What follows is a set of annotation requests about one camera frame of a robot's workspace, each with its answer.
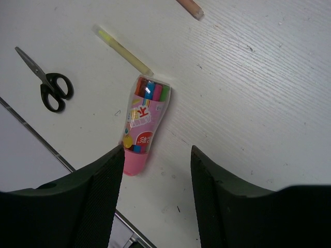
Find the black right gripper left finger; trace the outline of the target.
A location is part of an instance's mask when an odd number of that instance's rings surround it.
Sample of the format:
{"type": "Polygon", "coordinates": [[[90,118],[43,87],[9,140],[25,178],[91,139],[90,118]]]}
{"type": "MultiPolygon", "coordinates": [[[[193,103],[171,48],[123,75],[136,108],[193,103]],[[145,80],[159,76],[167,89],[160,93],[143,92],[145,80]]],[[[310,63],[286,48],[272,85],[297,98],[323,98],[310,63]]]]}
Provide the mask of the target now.
{"type": "Polygon", "coordinates": [[[107,247],[124,159],[117,146],[38,188],[1,193],[1,247],[107,247]]]}

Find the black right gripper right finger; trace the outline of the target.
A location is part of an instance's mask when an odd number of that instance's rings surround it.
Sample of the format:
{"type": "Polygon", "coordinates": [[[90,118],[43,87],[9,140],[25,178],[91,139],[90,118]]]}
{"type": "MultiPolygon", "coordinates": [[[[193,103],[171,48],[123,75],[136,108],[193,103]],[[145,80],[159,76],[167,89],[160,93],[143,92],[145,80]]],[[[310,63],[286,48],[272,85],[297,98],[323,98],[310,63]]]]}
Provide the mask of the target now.
{"type": "Polygon", "coordinates": [[[330,247],[330,186],[271,191],[235,176],[198,147],[191,180],[202,247],[330,247]]]}

